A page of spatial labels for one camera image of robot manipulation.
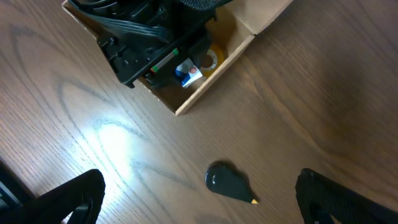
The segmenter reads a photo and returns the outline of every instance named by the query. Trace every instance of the wooden floor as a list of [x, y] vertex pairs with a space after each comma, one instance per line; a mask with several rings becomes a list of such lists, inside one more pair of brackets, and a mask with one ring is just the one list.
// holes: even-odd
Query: wooden floor
[[[0, 0], [0, 160], [34, 194], [98, 168], [98, 223], [303, 223], [309, 167], [398, 211], [396, 0], [295, 0], [178, 118], [60, 4]], [[207, 190], [218, 159], [259, 205]]]

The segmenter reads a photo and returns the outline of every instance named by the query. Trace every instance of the box flap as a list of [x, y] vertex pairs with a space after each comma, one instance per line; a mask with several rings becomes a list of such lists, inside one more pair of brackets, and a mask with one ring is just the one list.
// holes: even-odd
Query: box flap
[[292, 0], [233, 0], [225, 5], [253, 34], [263, 31]]

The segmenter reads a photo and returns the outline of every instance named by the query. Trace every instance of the black object with yellow tip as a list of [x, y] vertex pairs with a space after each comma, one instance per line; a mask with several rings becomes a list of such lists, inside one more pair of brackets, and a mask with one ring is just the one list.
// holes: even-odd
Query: black object with yellow tip
[[214, 193], [247, 203], [257, 203], [248, 181], [228, 162], [212, 163], [206, 171], [205, 182], [207, 188]]

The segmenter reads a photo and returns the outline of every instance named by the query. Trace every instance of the wood grain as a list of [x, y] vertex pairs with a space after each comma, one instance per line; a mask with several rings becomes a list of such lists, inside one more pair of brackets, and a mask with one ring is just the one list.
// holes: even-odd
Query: wood grain
[[[397, 1], [294, 1], [178, 118], [60, 4], [0, 1], [0, 160], [35, 195], [98, 168], [98, 223], [303, 223], [309, 167], [398, 211]], [[258, 206], [206, 189], [218, 159]]]

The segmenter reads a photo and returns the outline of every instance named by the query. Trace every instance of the wooden table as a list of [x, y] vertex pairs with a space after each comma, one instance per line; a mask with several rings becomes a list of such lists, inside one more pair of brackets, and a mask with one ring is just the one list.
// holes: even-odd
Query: wooden table
[[[0, 159], [34, 194], [98, 168], [98, 223], [303, 223], [309, 167], [398, 210], [397, 1], [294, 1], [177, 118], [60, 4], [0, 1]], [[259, 205], [207, 190], [218, 159]]]

